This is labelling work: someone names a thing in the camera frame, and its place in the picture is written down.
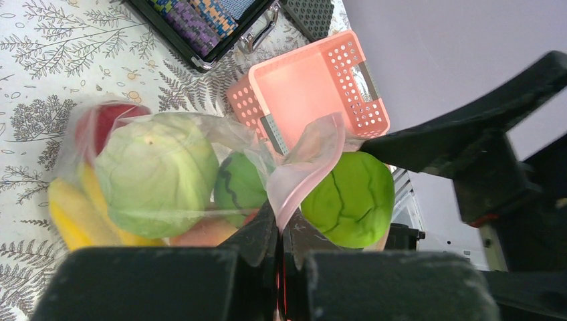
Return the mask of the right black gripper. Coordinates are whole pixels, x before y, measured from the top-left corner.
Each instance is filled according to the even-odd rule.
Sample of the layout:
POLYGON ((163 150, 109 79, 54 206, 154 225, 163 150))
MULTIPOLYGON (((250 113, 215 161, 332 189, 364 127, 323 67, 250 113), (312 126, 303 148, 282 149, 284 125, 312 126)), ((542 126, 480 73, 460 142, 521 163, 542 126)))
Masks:
POLYGON ((467 105, 360 149, 415 173, 455 175, 461 219, 479 230, 488 269, 565 270, 566 137, 520 161, 504 134, 565 87, 566 54, 549 51, 467 105))

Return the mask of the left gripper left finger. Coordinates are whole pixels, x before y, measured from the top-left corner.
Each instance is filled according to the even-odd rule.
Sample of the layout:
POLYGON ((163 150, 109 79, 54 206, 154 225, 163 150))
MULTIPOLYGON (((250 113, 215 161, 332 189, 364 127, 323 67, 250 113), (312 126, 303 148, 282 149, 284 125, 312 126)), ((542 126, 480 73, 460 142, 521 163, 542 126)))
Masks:
POLYGON ((277 226, 264 205, 217 247, 87 247, 62 262, 33 320, 273 320, 277 226))

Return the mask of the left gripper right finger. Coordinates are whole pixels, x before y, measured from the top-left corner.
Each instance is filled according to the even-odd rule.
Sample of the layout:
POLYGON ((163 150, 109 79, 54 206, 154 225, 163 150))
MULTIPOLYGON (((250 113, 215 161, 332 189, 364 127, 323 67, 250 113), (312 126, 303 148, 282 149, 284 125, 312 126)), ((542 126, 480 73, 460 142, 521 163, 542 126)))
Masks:
POLYGON ((282 244, 284 320, 501 318, 482 273, 455 253, 341 249, 298 213, 282 244))

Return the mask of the toy peach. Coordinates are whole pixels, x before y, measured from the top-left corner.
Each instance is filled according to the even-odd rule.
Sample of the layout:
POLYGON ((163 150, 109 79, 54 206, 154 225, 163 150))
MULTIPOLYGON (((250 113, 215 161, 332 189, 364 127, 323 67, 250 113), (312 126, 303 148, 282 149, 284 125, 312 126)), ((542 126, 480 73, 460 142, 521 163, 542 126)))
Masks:
POLYGON ((171 246, 179 247, 216 247, 229 239, 237 228, 221 218, 204 218, 185 233, 171 237, 171 246))

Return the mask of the green toy watermelon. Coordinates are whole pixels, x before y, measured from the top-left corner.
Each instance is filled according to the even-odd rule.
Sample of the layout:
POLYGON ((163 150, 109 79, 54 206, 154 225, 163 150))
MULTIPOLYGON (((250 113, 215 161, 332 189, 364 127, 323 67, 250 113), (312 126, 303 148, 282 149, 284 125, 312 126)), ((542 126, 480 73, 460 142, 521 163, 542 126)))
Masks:
POLYGON ((239 211, 225 219, 240 228, 249 216, 248 211, 260 208, 267 201, 267 193, 254 164, 243 153, 232 152, 219 167, 213 198, 216 208, 239 211))

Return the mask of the clear pink zip bag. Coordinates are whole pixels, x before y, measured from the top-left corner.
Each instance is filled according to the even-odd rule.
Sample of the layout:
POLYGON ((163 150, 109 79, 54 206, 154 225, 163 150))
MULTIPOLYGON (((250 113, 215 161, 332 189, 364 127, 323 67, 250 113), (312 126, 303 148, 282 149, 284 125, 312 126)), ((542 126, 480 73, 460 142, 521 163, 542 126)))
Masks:
POLYGON ((265 204, 284 229, 345 142, 338 113, 309 123, 280 155, 227 118, 84 100, 70 114, 47 192, 49 215, 70 250, 216 246, 265 204))

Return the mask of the green toy cabbage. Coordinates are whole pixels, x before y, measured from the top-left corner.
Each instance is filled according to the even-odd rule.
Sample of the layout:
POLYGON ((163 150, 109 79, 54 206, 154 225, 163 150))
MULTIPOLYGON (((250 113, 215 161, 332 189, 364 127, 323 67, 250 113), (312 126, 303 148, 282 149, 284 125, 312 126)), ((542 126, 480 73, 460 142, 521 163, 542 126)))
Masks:
POLYGON ((94 169, 110 220, 158 239, 180 235, 201 218, 219 161, 201 117, 162 113, 113 130, 94 169))

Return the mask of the pink plastic basket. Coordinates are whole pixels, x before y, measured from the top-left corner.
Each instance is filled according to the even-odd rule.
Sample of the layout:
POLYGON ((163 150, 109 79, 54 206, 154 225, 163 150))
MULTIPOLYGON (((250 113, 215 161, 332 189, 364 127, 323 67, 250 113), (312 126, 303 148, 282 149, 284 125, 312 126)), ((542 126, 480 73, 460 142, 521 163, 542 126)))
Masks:
POLYGON ((356 34, 346 30, 252 66, 226 96, 240 123, 287 154, 312 121, 341 113, 348 134, 386 134, 390 120, 373 88, 356 34))

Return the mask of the yellow toy bananas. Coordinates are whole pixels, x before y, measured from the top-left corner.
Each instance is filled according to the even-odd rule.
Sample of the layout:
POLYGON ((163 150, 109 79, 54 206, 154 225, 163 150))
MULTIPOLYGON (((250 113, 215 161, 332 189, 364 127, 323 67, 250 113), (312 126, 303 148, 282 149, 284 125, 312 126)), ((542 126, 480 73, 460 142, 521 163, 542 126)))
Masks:
POLYGON ((51 220, 69 250, 92 246, 166 245, 161 239, 147 239, 124 231, 110 220, 100 185, 89 164, 78 165, 78 178, 78 187, 58 177, 47 190, 51 220))

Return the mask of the red toy pomegranate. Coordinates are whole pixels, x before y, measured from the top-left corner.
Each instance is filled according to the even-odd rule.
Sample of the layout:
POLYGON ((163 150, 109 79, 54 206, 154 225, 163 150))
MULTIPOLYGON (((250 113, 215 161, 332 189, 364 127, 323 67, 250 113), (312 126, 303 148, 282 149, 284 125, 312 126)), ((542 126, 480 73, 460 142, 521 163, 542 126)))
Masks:
POLYGON ((75 146, 86 151, 88 156, 98 156, 104 148, 110 133, 126 122, 120 118, 131 118, 151 114, 146 106, 107 102, 84 112, 75 126, 75 146))

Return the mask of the black poker chip case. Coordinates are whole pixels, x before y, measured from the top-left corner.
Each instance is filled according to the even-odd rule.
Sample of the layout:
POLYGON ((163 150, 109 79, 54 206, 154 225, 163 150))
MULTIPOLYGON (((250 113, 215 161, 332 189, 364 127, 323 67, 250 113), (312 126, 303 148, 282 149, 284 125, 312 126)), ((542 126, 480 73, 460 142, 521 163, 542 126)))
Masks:
POLYGON ((206 73, 237 46, 252 54, 275 29, 280 1, 128 1, 190 67, 206 73))

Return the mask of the red toy pepper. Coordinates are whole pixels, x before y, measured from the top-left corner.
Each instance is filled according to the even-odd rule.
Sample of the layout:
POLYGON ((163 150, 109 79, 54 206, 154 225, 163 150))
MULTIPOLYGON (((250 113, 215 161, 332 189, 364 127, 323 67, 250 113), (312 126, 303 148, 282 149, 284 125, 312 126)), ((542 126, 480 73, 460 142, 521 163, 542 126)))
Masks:
POLYGON ((247 225, 248 223, 250 223, 258 214, 258 210, 253 211, 252 213, 250 213, 244 220, 243 225, 247 225))

